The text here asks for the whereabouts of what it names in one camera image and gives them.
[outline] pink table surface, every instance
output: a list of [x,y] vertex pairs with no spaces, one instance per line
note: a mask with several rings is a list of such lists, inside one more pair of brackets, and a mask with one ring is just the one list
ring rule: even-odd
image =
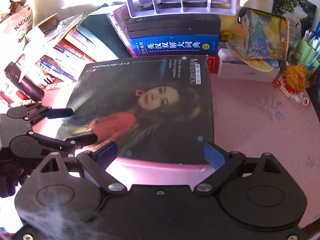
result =
[[[312,107],[287,99],[270,83],[221,80],[211,74],[214,141],[247,157],[270,152],[282,163],[308,199],[304,227],[320,213],[320,124]],[[46,91],[43,104],[65,107],[72,87]],[[35,132],[55,137],[58,120],[45,120]],[[132,184],[188,184],[193,188],[214,172],[206,165],[176,165],[117,159],[107,170]]]

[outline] white box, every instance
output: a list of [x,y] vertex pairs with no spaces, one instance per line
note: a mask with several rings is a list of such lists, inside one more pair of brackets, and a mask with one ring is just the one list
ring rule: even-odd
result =
[[259,82],[272,82],[278,75],[280,69],[275,68],[270,72],[256,70],[240,59],[234,59],[226,55],[227,51],[219,51],[220,58],[218,76],[221,79],[252,80]]

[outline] thermos bottle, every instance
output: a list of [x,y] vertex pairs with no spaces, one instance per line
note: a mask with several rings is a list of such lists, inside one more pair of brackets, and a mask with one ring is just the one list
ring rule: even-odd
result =
[[27,76],[24,76],[19,83],[21,70],[19,67],[10,62],[4,70],[5,76],[11,81],[22,93],[35,102],[41,101],[44,97],[44,91],[37,87]]

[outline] black notebook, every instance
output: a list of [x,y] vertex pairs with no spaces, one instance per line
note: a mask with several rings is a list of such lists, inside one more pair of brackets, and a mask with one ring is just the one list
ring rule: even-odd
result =
[[97,150],[109,141],[118,156],[161,163],[200,164],[213,141],[206,56],[157,56],[88,64],[57,137],[94,132]]
[[111,50],[117,58],[130,57],[127,48],[108,19],[108,14],[117,10],[120,5],[108,6],[107,4],[104,4],[98,9],[103,7],[108,7],[106,13],[89,15],[79,25],[77,31],[98,48],[104,49],[104,51]]

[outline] toy figure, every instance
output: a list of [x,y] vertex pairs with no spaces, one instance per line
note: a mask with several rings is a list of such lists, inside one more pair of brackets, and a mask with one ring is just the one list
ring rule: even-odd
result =
[[293,98],[304,106],[310,104],[309,98],[303,97],[303,91],[307,85],[306,66],[304,64],[288,67],[283,76],[273,81],[273,85],[280,88],[287,98]]

